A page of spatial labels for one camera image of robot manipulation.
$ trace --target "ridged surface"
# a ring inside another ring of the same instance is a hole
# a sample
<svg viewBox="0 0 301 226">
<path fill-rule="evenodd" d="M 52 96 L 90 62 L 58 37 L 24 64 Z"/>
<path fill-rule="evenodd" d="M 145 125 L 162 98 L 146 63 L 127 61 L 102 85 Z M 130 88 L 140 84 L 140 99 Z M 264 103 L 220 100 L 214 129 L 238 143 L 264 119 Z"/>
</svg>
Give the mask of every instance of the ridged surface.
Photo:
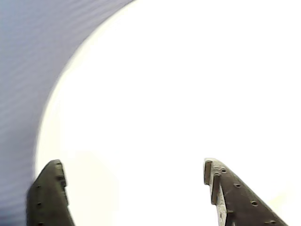
<svg viewBox="0 0 301 226">
<path fill-rule="evenodd" d="M 131 0 L 0 1 L 0 226 L 24 226 L 44 106 L 84 39 Z"/>
</svg>

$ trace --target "screw hole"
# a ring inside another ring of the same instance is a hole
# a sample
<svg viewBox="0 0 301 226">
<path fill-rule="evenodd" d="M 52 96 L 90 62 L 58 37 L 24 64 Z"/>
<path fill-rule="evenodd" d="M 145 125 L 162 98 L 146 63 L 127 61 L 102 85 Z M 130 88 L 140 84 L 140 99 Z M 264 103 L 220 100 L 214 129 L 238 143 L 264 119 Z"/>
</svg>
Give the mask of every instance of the screw hole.
<svg viewBox="0 0 301 226">
<path fill-rule="evenodd" d="M 256 201 L 251 201 L 253 206 L 258 206 L 258 203 Z"/>
</svg>

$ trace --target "overexposed white area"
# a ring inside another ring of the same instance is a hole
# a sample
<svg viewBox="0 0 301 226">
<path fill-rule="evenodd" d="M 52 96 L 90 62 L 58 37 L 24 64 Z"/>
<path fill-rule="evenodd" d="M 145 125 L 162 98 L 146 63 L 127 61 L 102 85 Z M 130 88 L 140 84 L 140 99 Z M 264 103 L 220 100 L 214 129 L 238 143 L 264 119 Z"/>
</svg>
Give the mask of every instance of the overexposed white area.
<svg viewBox="0 0 301 226">
<path fill-rule="evenodd" d="M 217 158 L 299 225 L 300 23 L 292 1 L 129 4 L 63 71 L 37 175 L 61 159 L 77 226 L 217 226 Z"/>
</svg>

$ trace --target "white surface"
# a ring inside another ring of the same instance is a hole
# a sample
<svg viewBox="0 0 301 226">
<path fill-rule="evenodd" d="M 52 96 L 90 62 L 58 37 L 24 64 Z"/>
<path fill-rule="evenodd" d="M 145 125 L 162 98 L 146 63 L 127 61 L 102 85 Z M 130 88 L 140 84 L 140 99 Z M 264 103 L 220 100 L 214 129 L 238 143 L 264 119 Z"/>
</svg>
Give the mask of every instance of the white surface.
<svg viewBox="0 0 301 226">
<path fill-rule="evenodd" d="M 205 157 L 299 225 L 298 9 L 139 0 L 97 29 L 54 90 L 37 147 L 37 174 L 63 162 L 76 225 L 216 226 Z"/>
</svg>

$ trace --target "gray fabric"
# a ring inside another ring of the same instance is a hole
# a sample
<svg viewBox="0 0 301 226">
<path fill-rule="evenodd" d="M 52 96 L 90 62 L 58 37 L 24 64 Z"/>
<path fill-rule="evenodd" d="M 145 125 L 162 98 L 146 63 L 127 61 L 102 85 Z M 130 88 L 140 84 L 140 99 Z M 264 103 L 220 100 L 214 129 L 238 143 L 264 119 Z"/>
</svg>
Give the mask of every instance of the gray fabric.
<svg viewBox="0 0 301 226">
<path fill-rule="evenodd" d="M 44 105 L 77 47 L 131 0 L 0 1 L 0 226 L 24 226 Z"/>
</svg>

